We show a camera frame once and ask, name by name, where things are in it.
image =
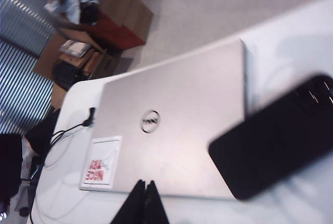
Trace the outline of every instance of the laptop lid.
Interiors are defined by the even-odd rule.
[[[93,138],[121,136],[109,190],[154,180],[161,195],[233,197],[208,145],[244,118],[241,40],[107,83]]]

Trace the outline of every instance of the cardboard box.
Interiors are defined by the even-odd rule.
[[[51,37],[48,44],[45,46],[42,54],[40,55],[40,58],[38,59],[35,67],[33,68],[33,72],[53,81],[53,67],[57,62],[60,61],[60,56],[63,54],[59,52],[59,48],[66,41],[67,39],[65,37],[61,36],[59,33],[55,33]],[[93,55],[97,55],[98,57],[98,59],[96,59],[93,64],[87,67],[89,71],[89,74],[87,74],[88,80],[111,76],[115,72],[117,67],[116,58],[108,55],[105,51],[98,52],[98,50],[99,49],[96,49],[96,51],[94,51],[93,49],[91,49],[88,51],[88,53],[86,53],[89,58],[92,58]],[[59,109],[61,107],[65,94],[66,91],[60,86],[58,86],[56,83],[54,83],[51,96],[51,104],[54,108]]]
[[[89,34],[87,34],[86,32],[71,30],[67,28],[59,28],[59,32],[61,32],[63,36],[66,36],[67,39],[91,44],[96,50],[104,51],[104,49],[101,48],[100,45],[98,45],[95,41],[93,41],[92,38],[90,38]]]
[[[102,55],[98,52],[94,52],[93,56],[87,62],[87,64],[83,67],[82,71],[86,76],[90,76],[91,73],[97,68],[100,63]]]
[[[82,68],[88,62],[88,60],[92,57],[93,54],[94,54],[94,49],[88,50],[87,53],[82,58],[62,53],[62,54],[60,54],[59,59],[65,61],[77,68]]]
[[[52,94],[51,94],[51,105],[55,108],[55,110],[61,108],[66,93],[67,91],[62,89],[56,83],[53,83]]]
[[[63,17],[57,17],[58,27],[75,30],[76,35],[85,34],[90,38],[90,42],[96,41],[104,49],[125,50],[145,44],[153,14],[140,0],[99,2],[99,20],[94,26],[76,25]]]

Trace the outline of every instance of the desk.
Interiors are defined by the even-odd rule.
[[[246,44],[249,112],[314,72],[333,76],[332,15],[333,0],[318,0],[211,44],[238,37]],[[103,85],[122,76],[75,84],[55,131],[86,119],[88,108],[98,106]],[[47,163],[62,157],[43,169],[32,212],[35,224],[109,223],[126,199],[126,194],[78,189],[91,133],[91,128],[79,130],[49,155]],[[167,196],[162,201],[170,223],[331,223],[332,167],[330,154],[248,202]]]

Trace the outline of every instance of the smartphone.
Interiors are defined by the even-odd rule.
[[[333,80],[317,75],[209,145],[235,198],[246,200],[333,149]]]

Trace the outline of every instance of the floor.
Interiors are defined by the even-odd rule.
[[[130,70],[224,38],[310,0],[143,1],[155,16],[147,44],[122,55]]]

